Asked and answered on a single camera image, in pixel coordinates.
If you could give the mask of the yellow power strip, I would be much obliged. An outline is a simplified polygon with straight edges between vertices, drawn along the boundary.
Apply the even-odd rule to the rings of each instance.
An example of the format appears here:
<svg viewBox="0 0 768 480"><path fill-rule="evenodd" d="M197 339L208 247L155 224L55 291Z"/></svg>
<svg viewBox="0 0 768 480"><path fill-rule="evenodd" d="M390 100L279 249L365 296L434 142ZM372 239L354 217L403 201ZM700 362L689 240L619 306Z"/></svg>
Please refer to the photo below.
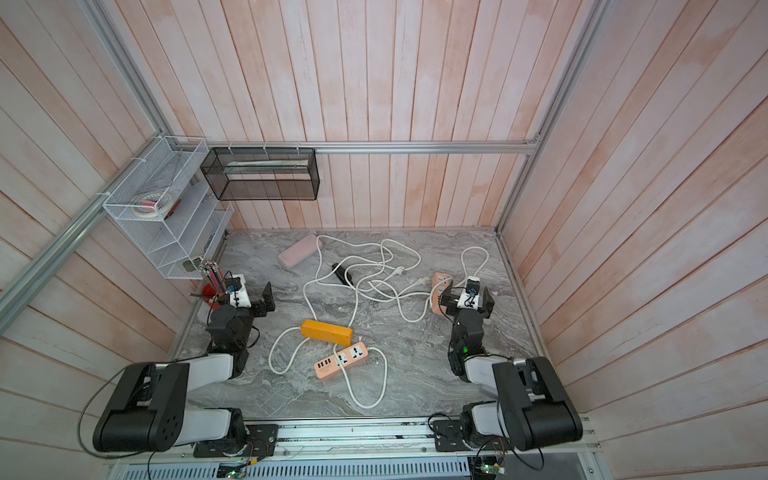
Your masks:
<svg viewBox="0 0 768 480"><path fill-rule="evenodd" d="M301 335L308 339L348 347L353 343L351 328L315 320L305 320L300 326Z"/></svg>

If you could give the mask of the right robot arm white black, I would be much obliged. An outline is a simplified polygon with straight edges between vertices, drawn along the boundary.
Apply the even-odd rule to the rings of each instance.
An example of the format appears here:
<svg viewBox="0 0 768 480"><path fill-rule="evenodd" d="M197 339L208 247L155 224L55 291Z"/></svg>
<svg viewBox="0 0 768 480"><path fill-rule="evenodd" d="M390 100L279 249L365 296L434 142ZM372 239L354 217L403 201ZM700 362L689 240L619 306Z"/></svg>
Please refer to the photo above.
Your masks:
<svg viewBox="0 0 768 480"><path fill-rule="evenodd" d="M452 322L447 350L451 371L492 396L462 408L465 442L501 440L528 451L582 438L581 417L549 359L513 358L483 346L484 323L495 306L488 288L474 277L463 287L449 281L438 302L440 313Z"/></svg>

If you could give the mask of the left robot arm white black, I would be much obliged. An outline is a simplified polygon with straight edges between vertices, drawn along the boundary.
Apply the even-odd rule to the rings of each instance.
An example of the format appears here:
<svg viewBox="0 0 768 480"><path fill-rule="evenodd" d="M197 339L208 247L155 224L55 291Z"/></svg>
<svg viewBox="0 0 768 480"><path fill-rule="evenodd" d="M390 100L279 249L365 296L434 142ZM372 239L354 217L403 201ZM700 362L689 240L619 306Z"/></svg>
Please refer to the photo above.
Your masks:
<svg viewBox="0 0 768 480"><path fill-rule="evenodd" d="M169 363L128 365L95 427L92 444L100 453L164 452L192 444L198 458L245 454L249 432L238 408L192 408L187 394L238 377L244 370L254 320L275 310L272 285L250 300L245 279L228 280L232 289L212 311L205 354Z"/></svg>

